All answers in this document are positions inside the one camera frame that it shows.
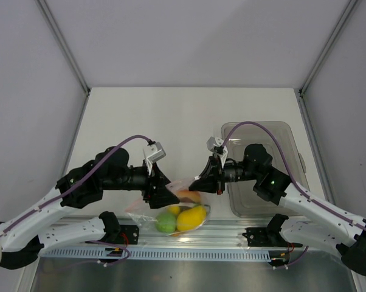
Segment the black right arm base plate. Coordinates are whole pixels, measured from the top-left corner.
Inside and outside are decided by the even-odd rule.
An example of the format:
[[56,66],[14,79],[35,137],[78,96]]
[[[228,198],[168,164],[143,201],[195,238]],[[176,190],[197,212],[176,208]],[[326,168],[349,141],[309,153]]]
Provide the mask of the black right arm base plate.
[[247,240],[247,245],[250,247],[276,247],[301,248],[301,243],[287,242],[281,237],[278,232],[267,231],[266,228],[250,227],[246,228],[242,236]]

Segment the yellow toy corn cob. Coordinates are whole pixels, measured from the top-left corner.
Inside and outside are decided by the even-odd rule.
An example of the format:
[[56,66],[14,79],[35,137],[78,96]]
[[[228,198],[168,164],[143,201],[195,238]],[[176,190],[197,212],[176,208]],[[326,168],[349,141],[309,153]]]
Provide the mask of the yellow toy corn cob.
[[178,216],[181,213],[181,207],[178,205],[170,205],[167,210],[174,216]]

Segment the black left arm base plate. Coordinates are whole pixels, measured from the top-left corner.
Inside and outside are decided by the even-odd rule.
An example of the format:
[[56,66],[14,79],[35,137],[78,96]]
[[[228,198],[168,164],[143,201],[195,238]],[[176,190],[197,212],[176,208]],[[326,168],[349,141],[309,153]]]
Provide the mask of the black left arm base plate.
[[121,231],[114,240],[118,245],[137,245],[139,241],[139,228],[136,225],[121,225]]

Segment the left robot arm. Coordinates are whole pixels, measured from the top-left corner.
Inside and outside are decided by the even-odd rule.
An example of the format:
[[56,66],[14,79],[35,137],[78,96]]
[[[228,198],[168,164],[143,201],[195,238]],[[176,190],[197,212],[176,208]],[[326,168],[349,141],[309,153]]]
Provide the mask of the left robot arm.
[[170,180],[155,162],[128,164],[123,148],[110,147],[57,181],[47,195],[6,222],[0,222],[0,267],[19,269],[40,255],[75,243],[119,243],[122,227],[114,212],[72,225],[54,224],[103,198],[106,190],[140,191],[152,209],[177,204],[179,198],[167,189]]

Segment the green toy custard apple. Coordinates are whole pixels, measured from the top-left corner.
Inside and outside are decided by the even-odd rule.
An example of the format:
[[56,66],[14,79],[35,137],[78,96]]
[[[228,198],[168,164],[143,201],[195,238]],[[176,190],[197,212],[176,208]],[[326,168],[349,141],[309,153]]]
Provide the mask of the green toy custard apple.
[[160,213],[156,217],[155,227],[161,233],[174,233],[176,230],[176,216],[171,212]]

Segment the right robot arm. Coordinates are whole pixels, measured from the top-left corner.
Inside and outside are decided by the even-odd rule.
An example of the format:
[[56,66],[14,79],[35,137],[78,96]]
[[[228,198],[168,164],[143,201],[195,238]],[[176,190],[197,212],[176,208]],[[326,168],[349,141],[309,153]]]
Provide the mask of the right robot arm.
[[293,210],[313,222],[298,223],[286,215],[275,215],[266,228],[270,244],[298,243],[320,249],[366,277],[366,218],[321,200],[273,167],[272,156],[261,144],[248,145],[241,162],[221,164],[216,156],[210,156],[189,189],[220,195],[227,183],[240,181],[254,181],[253,191],[262,200]]

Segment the yellow toy mango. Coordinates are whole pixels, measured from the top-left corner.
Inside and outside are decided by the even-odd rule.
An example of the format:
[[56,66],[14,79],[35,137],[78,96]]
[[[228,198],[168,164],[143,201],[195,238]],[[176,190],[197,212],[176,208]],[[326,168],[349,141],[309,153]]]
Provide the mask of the yellow toy mango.
[[176,219],[176,229],[179,232],[196,229],[203,224],[207,216],[207,210],[203,205],[195,206],[182,211]]

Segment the clear pink zip top bag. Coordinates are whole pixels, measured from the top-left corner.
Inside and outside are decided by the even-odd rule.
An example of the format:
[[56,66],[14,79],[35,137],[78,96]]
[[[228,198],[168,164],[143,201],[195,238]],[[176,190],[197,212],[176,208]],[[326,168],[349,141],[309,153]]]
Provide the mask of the clear pink zip top bag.
[[205,195],[188,189],[198,179],[196,176],[167,185],[167,190],[179,199],[177,204],[151,209],[147,203],[138,199],[125,212],[142,231],[158,232],[171,237],[194,231],[208,220],[211,213]]

